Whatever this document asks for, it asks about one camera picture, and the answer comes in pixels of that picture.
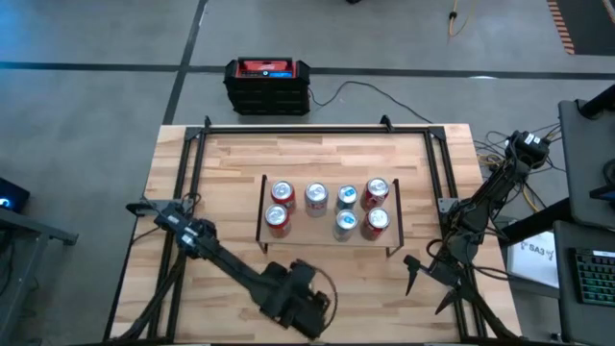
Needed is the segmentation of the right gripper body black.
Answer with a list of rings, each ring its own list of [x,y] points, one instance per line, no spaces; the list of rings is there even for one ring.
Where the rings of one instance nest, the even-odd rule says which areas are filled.
[[[460,290],[463,270],[450,263],[434,259],[428,267],[428,275],[439,283],[454,290]]]

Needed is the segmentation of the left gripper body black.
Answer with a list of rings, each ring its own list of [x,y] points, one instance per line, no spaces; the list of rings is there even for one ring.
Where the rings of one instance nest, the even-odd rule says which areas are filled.
[[[292,293],[281,312],[281,326],[292,327],[309,340],[317,339],[327,329],[325,315],[331,299],[322,291],[307,295]]]

